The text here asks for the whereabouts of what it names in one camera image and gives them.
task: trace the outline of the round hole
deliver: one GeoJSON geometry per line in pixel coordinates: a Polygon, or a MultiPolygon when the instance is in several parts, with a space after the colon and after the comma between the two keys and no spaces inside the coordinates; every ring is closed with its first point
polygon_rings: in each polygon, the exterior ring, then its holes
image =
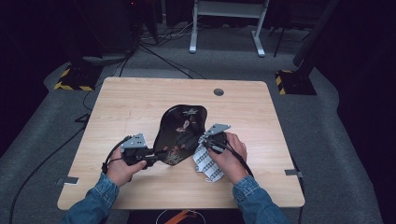
{"type": "Polygon", "coordinates": [[[222,96],[222,95],[224,95],[224,91],[223,91],[222,89],[215,89],[213,92],[214,92],[215,95],[217,95],[217,96],[222,96]]]}

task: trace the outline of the hazard tape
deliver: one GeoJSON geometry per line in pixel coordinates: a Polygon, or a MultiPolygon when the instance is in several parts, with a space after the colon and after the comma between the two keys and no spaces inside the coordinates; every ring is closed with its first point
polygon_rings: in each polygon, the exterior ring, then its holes
{"type": "Polygon", "coordinates": [[[62,89],[68,91],[93,91],[93,88],[90,86],[67,85],[64,83],[64,81],[68,78],[67,75],[70,74],[70,67],[71,65],[67,66],[53,89],[62,89]]]}
{"type": "Polygon", "coordinates": [[[277,88],[279,89],[279,93],[281,95],[284,95],[284,94],[286,94],[286,92],[285,92],[285,88],[283,87],[282,78],[280,77],[279,72],[283,72],[283,73],[292,73],[292,72],[290,70],[280,70],[275,73],[276,85],[277,85],[277,88]]]}

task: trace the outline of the white stand leg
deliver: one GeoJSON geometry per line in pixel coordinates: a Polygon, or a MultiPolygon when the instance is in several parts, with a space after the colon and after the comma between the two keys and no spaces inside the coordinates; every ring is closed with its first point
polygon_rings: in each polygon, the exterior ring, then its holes
{"type": "Polygon", "coordinates": [[[190,53],[195,53],[197,51],[197,23],[198,23],[198,1],[195,0],[194,3],[194,16],[192,19],[192,34],[190,42],[190,53]]]}
{"type": "Polygon", "coordinates": [[[257,30],[251,32],[251,35],[253,36],[254,44],[256,45],[257,53],[261,58],[265,56],[265,52],[264,49],[262,48],[262,42],[259,39],[259,35],[260,35],[260,31],[262,30],[262,23],[264,22],[264,17],[265,17],[265,13],[267,12],[267,7],[268,7],[268,1],[266,1],[264,6],[262,7],[262,13],[260,14],[259,22],[257,24],[257,30]]]}

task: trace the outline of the metal stand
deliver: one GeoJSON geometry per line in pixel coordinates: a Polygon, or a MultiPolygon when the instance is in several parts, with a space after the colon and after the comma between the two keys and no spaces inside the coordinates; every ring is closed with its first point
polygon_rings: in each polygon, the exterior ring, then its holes
{"type": "Polygon", "coordinates": [[[206,16],[223,16],[223,17],[242,17],[259,19],[256,31],[252,31],[254,44],[256,45],[257,53],[260,57],[265,56],[262,42],[259,39],[260,31],[262,29],[262,22],[264,21],[265,13],[267,11],[268,1],[264,4],[242,4],[242,3],[227,3],[227,2],[206,2],[195,0],[193,26],[190,42],[190,53],[195,53],[197,50],[197,22],[198,15],[206,16]]]}

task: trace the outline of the wrist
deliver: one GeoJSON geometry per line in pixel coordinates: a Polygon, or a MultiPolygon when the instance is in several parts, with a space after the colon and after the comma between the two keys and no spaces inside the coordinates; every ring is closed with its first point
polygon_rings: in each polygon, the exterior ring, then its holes
{"type": "Polygon", "coordinates": [[[111,182],[113,182],[113,183],[117,186],[117,188],[122,187],[123,184],[122,184],[121,181],[117,178],[116,175],[113,176],[111,173],[109,173],[109,174],[107,174],[106,176],[107,176],[107,178],[108,178],[111,182]]]}
{"type": "Polygon", "coordinates": [[[235,185],[236,183],[238,183],[241,179],[243,179],[243,178],[245,178],[245,177],[247,177],[248,176],[248,173],[246,172],[246,171],[241,171],[241,172],[238,172],[237,174],[232,174],[232,175],[229,175],[228,176],[228,178],[230,179],[230,181],[231,181],[231,183],[233,184],[233,185],[235,185]]]}

